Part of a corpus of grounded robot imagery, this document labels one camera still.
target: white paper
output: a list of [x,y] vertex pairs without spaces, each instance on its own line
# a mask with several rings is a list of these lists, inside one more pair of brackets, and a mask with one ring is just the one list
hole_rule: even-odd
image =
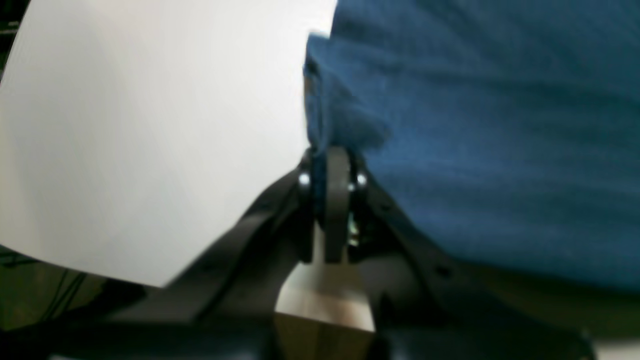
[[32,0],[0,85],[0,243],[162,286],[307,147],[335,0]]

